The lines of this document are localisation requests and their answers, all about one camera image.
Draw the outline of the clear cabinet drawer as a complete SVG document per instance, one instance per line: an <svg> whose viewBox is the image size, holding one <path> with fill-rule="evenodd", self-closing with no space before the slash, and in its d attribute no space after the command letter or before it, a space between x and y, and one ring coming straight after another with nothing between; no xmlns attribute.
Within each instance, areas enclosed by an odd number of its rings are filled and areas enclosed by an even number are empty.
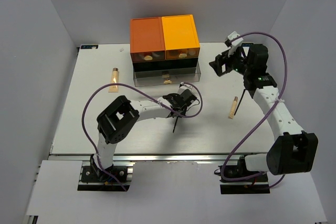
<svg viewBox="0 0 336 224"><path fill-rule="evenodd" d="M199 63L195 67L153 71L134 71L133 82L136 87L198 82L201 78Z"/></svg>

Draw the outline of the dark teal drawer cabinet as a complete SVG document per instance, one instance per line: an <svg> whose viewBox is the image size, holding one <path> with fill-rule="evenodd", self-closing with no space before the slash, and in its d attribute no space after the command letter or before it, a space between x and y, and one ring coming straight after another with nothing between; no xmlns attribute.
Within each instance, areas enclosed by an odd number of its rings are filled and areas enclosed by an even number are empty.
<svg viewBox="0 0 336 224"><path fill-rule="evenodd" d="M135 72L143 71L158 71L167 69L180 69L180 68L195 68L198 63L198 58L185 58L174 60L162 61L143 61L133 63L133 70Z"/></svg>

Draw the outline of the yellow drawer box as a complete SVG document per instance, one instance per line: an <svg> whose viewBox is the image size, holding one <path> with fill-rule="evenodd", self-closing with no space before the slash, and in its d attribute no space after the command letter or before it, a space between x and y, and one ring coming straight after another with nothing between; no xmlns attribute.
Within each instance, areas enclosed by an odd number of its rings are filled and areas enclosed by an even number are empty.
<svg viewBox="0 0 336 224"><path fill-rule="evenodd" d="M168 50L200 48L193 15L163 16L165 54Z"/></svg>

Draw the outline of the right beige concealer tube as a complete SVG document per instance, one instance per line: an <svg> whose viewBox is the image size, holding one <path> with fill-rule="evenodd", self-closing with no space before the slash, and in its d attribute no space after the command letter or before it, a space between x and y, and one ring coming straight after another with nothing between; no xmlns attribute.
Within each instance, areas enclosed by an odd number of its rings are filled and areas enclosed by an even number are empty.
<svg viewBox="0 0 336 224"><path fill-rule="evenodd" d="M229 119L233 119L235 112L236 112L236 108L237 108L237 104L238 104L238 97L234 97L234 100L232 102L232 106L228 115Z"/></svg>

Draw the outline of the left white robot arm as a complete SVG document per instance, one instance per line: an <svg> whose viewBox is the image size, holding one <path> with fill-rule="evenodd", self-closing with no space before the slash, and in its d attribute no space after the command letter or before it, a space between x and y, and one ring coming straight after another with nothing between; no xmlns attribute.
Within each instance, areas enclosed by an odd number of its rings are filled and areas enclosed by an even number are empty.
<svg viewBox="0 0 336 224"><path fill-rule="evenodd" d="M97 117L99 141L93 176L101 182L110 178L116 146L127 137L136 122L185 115L195 101L196 96L187 87L180 87L177 93L160 97L158 103L130 101L124 95L117 97Z"/></svg>

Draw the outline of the clear yellow box drawer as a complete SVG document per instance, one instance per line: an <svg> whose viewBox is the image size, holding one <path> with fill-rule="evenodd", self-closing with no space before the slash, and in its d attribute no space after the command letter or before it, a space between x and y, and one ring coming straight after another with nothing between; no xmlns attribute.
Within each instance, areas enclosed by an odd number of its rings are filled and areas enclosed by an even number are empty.
<svg viewBox="0 0 336 224"><path fill-rule="evenodd" d="M174 49L166 51L166 60L197 58L200 48Z"/></svg>

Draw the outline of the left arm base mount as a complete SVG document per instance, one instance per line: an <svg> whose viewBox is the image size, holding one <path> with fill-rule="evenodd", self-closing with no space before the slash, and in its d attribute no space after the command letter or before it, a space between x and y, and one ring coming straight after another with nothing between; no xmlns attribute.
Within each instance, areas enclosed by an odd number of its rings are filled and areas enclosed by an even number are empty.
<svg viewBox="0 0 336 224"><path fill-rule="evenodd" d="M125 165L113 165L107 168L108 174L100 170L90 159L82 164L77 191L117 191L126 192L130 188L132 168Z"/></svg>

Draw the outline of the left beige concealer tube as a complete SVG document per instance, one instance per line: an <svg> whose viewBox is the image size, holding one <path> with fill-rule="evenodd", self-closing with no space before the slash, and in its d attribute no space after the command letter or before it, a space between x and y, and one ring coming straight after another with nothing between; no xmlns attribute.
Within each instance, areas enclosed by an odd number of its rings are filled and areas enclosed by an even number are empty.
<svg viewBox="0 0 336 224"><path fill-rule="evenodd" d="M113 68L110 83L118 83L119 82L119 69ZM119 92L119 87L117 85L113 85L109 87L108 92Z"/></svg>

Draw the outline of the thin black brush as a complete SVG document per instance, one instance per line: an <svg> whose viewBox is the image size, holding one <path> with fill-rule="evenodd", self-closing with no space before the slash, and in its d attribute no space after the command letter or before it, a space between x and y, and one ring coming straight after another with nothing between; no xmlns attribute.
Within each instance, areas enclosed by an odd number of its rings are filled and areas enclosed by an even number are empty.
<svg viewBox="0 0 336 224"><path fill-rule="evenodd" d="M173 131L172 131L173 133L175 132L178 119L179 119L179 116L176 116L175 121L174 121Z"/></svg>
<svg viewBox="0 0 336 224"><path fill-rule="evenodd" d="M243 100L243 98L244 98L245 92L246 92L246 89L244 89L243 92L242 92L242 95L241 95L241 97L240 97L240 99L239 99L239 102L238 102L238 105L237 105L237 107L236 107L236 110L235 110L235 112L234 112L234 116L235 116L235 115L237 114L237 112L238 112L238 109L239 109L239 107L240 107L240 105L241 105L241 102L242 102L242 100Z"/></svg>

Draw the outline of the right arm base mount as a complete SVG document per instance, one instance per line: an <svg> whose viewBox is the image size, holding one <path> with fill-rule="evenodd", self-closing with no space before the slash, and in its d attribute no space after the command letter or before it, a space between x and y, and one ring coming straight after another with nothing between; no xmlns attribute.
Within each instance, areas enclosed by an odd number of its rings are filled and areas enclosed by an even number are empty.
<svg viewBox="0 0 336 224"><path fill-rule="evenodd" d="M220 193L222 195L252 195L269 194L268 176L262 174L254 176L258 172L250 172L246 168L245 155L239 157L237 164L226 165L224 179L221 175L222 165L214 171L214 175L220 177Z"/></svg>

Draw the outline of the dark orange drawer box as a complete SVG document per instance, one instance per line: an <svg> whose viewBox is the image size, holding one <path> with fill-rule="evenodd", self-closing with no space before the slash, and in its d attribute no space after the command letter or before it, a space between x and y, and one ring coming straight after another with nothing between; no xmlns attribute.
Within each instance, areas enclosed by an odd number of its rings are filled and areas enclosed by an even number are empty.
<svg viewBox="0 0 336 224"><path fill-rule="evenodd" d="M147 51L165 52L161 17L136 18L130 21L130 54Z"/></svg>

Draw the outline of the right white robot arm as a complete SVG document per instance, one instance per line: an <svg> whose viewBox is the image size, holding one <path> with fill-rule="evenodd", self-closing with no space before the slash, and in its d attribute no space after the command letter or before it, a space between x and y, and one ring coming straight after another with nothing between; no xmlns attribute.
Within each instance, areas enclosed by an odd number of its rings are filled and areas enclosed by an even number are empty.
<svg viewBox="0 0 336 224"><path fill-rule="evenodd" d="M281 101L277 83L267 72L267 47L252 44L247 51L244 49L239 46L232 55L222 52L209 65L218 76L233 70L243 76L244 88L266 116L275 142L266 154L241 156L235 167L224 169L225 179L247 182L266 172L273 175L310 172L318 147L317 136L306 132Z"/></svg>

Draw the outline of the beige concealer tube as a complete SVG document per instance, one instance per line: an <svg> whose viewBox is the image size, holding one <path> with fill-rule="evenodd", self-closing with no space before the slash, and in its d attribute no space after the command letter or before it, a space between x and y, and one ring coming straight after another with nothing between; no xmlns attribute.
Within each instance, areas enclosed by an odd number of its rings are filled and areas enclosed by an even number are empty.
<svg viewBox="0 0 336 224"><path fill-rule="evenodd" d="M118 83L119 82L119 69L113 68L110 83ZM113 85L109 87L108 92L119 92L119 87L117 85Z"/></svg>
<svg viewBox="0 0 336 224"><path fill-rule="evenodd" d="M236 112L236 108L237 108L237 104L238 104L238 97L234 97L234 100L232 102L232 106L228 115L229 119L233 119L235 112Z"/></svg>

